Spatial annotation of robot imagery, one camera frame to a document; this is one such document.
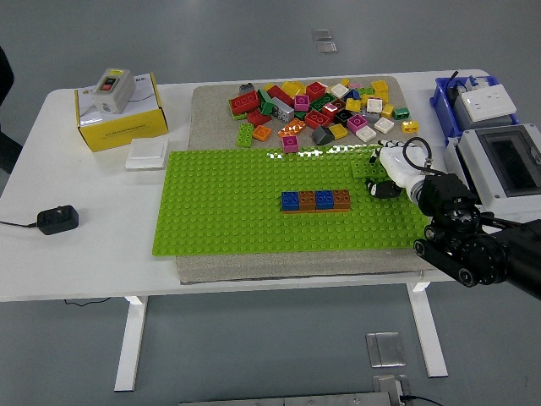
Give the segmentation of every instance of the blue lego brick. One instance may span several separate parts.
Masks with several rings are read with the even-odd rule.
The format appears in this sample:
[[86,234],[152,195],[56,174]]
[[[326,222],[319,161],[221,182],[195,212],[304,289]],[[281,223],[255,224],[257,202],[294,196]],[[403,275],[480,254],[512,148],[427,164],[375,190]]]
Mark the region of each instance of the blue lego brick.
[[332,190],[315,191],[315,210],[328,210],[334,208]]
[[297,211],[299,209],[298,192],[281,192],[281,209],[282,211]]

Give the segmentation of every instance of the white table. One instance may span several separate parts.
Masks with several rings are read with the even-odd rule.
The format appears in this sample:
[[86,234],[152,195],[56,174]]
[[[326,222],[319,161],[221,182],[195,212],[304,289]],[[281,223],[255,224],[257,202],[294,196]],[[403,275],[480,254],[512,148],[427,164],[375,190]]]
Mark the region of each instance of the white table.
[[[419,135],[432,145],[436,161],[442,159],[444,141],[429,98],[434,94],[435,78],[451,74],[392,75],[402,88],[409,110],[420,122]],[[486,73],[461,72],[470,74]],[[199,85],[210,84],[158,86],[173,150],[188,147],[192,93]],[[127,146],[92,153],[76,128],[74,109],[73,90],[53,91],[47,96],[0,199],[0,220],[28,224],[36,220],[39,211],[72,205],[79,212],[79,227],[52,236],[35,229],[1,227],[0,301],[109,296],[129,300],[115,390],[134,388],[149,295],[380,283],[408,284],[429,376],[446,376],[424,288],[429,282],[451,280],[448,276],[437,270],[390,270],[392,273],[386,275],[183,286],[174,258],[151,254],[165,171],[126,171]]]

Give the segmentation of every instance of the power cord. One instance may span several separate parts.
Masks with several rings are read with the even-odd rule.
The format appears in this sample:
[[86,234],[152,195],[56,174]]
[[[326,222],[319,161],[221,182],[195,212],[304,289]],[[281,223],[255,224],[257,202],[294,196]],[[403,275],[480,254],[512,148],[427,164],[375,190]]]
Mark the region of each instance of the power cord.
[[8,226],[16,226],[16,227],[24,227],[24,228],[33,228],[37,227],[37,222],[33,222],[31,224],[15,224],[14,222],[0,222],[0,224],[6,224]]
[[103,303],[103,302],[107,302],[110,298],[107,298],[107,299],[103,299],[103,300],[98,300],[97,302],[86,302],[85,304],[79,304],[77,302],[68,302],[66,299],[64,299],[64,303],[66,305],[76,305],[78,307],[85,307],[86,305],[95,305],[95,304],[98,304],[98,303]]
[[415,399],[424,400],[425,402],[430,402],[430,403],[433,403],[433,404],[437,404],[438,406],[443,406],[443,404],[438,403],[435,400],[428,399],[428,398],[423,398],[421,396],[413,396],[413,395],[402,395],[402,396],[400,396],[401,402],[406,402],[407,400],[415,400]]

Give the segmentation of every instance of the power outlet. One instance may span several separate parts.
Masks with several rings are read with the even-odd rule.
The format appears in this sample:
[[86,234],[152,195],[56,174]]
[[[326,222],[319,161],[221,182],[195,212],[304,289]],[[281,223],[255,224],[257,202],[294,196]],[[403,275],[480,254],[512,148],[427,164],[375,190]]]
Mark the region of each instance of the power outlet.
[[515,104],[513,104],[503,85],[466,91],[461,93],[460,97],[474,123],[516,112]]

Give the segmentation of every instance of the white lego brick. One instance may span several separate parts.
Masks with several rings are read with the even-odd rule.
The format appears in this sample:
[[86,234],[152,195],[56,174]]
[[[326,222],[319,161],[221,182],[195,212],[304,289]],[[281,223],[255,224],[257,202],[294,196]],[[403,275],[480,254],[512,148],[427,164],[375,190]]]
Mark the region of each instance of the white lego brick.
[[383,110],[383,101],[381,99],[369,98],[366,101],[367,112],[381,112]]
[[338,98],[344,97],[348,92],[349,92],[349,89],[340,83],[338,85],[332,86],[331,88],[331,94],[334,97],[338,97]]
[[374,128],[381,131],[383,134],[387,134],[394,126],[395,124],[385,117],[380,118],[380,120],[374,124]]
[[358,129],[355,135],[364,142],[372,140],[376,136],[376,132],[373,131],[368,125],[365,125],[361,129]]
[[503,85],[467,91],[462,93],[460,97],[474,123],[516,112],[515,104]]

